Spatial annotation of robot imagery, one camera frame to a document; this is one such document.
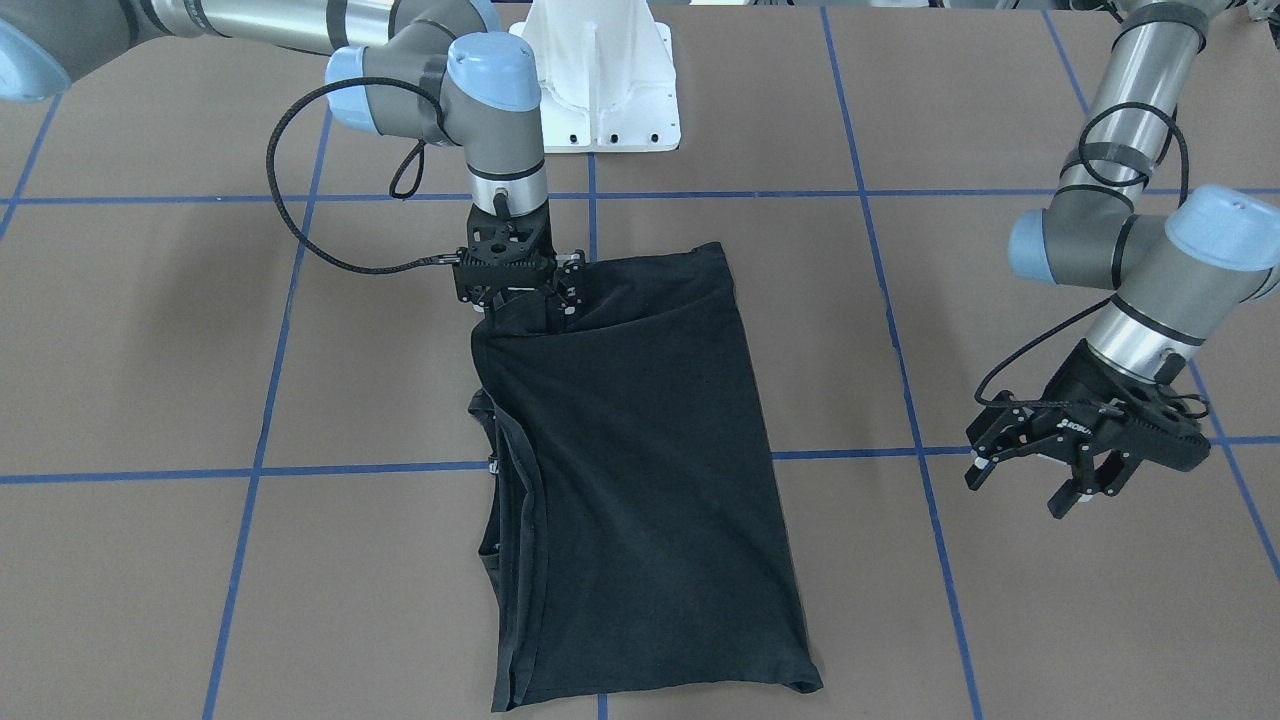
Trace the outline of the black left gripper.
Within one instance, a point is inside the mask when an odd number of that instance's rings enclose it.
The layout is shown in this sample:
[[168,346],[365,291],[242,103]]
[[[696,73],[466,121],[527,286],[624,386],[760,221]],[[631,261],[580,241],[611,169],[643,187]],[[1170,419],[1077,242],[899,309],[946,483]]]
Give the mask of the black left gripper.
[[1142,461],[1178,471],[1211,450],[1201,424],[1169,387],[1117,370],[1079,341],[1041,397],[1000,392],[966,428],[972,465],[964,479],[979,489],[1006,461],[1041,456],[1070,466],[1071,477],[1046,506],[1062,519],[1080,501],[1119,495]]

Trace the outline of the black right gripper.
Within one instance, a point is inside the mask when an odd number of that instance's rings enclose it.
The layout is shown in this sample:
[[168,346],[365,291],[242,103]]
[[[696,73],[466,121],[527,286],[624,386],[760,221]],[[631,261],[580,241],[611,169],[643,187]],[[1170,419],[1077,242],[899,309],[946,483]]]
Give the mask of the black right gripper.
[[474,205],[468,240],[453,265],[454,291],[477,313],[495,313],[509,290],[544,290],[548,325],[566,325],[582,305],[584,250],[557,254],[547,205],[521,217],[499,217]]

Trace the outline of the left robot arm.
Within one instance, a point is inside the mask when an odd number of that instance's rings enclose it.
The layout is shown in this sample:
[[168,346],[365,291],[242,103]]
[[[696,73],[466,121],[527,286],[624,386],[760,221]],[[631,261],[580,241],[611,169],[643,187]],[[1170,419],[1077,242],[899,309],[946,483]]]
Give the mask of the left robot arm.
[[1070,474],[1050,498],[1055,518],[1117,495],[1143,462],[1189,471],[1210,455],[1175,379],[1239,305],[1277,290],[1277,209],[1221,184],[1189,186],[1181,161],[1178,209],[1142,215],[1140,196],[1165,152],[1187,155],[1180,94],[1226,1],[1124,1],[1111,58],[1059,174],[1050,205],[1020,217],[1007,259],[1019,277],[1097,288],[1076,314],[1092,327],[1042,396],[975,392],[968,427],[979,489],[1015,457],[1041,456]]

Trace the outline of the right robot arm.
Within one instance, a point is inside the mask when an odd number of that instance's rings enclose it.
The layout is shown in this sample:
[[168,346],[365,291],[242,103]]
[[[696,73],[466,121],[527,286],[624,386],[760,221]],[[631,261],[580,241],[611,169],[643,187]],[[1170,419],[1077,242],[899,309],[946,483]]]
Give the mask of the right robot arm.
[[[389,275],[449,265],[456,293],[481,311],[541,293],[566,316],[582,301],[582,254],[556,251],[531,47],[489,1],[5,1],[3,99],[41,102],[155,38],[238,38],[326,58],[323,85],[291,105],[266,150],[271,199],[315,256]],[[408,138],[408,161],[458,147],[472,206],[463,246],[390,266],[361,266],[312,243],[285,209],[276,150],[289,123],[326,100],[352,129]]]

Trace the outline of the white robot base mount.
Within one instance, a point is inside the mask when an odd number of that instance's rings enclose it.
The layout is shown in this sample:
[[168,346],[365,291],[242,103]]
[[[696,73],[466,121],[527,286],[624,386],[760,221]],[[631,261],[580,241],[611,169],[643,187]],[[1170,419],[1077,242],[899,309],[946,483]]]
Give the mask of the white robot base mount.
[[672,33],[646,1],[535,1],[509,31],[536,59],[547,152],[678,149]]

